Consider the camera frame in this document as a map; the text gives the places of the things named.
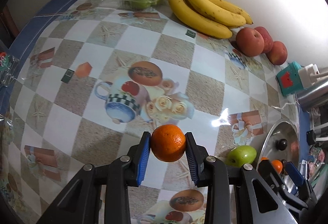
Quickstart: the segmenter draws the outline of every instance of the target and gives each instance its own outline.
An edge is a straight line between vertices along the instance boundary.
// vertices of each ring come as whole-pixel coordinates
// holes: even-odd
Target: bolt
[[[128,155],[123,155],[120,157],[120,160],[122,162],[128,162],[130,160],[130,157]]]
[[[250,171],[250,170],[253,169],[253,166],[252,166],[251,164],[246,163],[246,164],[244,164],[243,168],[244,168],[245,170]]]
[[[91,164],[86,164],[86,165],[83,166],[83,169],[85,171],[90,171],[90,170],[92,170],[92,168],[93,168],[93,166]]]
[[[208,162],[215,162],[216,158],[215,158],[215,156],[209,155],[208,157],[206,157],[206,160]]]

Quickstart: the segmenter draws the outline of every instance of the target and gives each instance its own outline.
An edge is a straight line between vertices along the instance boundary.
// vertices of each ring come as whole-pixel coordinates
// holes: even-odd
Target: orange
[[[278,174],[280,174],[282,172],[282,162],[280,160],[273,160],[271,163]]]
[[[180,159],[186,150],[186,137],[178,126],[165,124],[153,131],[150,148],[159,160],[174,162]]]

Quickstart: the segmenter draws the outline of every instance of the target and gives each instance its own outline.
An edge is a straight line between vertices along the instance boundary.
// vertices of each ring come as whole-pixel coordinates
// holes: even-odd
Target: bottle label
[[[0,71],[4,71],[8,67],[8,55],[5,52],[0,53]]]

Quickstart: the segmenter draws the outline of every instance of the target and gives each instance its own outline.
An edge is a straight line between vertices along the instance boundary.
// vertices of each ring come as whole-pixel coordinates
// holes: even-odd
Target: yellow banana
[[[230,38],[232,32],[224,25],[211,21],[187,6],[185,0],[169,0],[176,17],[195,30],[217,38]]]
[[[246,23],[243,16],[222,9],[209,0],[188,0],[188,2],[204,17],[223,25],[233,27],[242,26]]]
[[[209,0],[209,1],[214,3],[216,6],[221,7],[222,9],[225,9],[225,10],[230,11],[235,14],[242,15],[246,19],[247,24],[253,24],[253,21],[252,21],[250,15],[243,9],[239,8],[238,6],[236,6],[230,2],[227,2],[225,0]]]

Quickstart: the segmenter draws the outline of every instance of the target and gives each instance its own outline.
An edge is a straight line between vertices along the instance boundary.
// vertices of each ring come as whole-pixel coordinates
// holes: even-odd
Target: tangerine
[[[180,159],[186,150],[186,137],[178,126],[165,124],[153,131],[150,148],[159,160],[174,162]]]
[[[280,174],[282,172],[282,162],[280,160],[273,160],[271,163],[278,174]]]

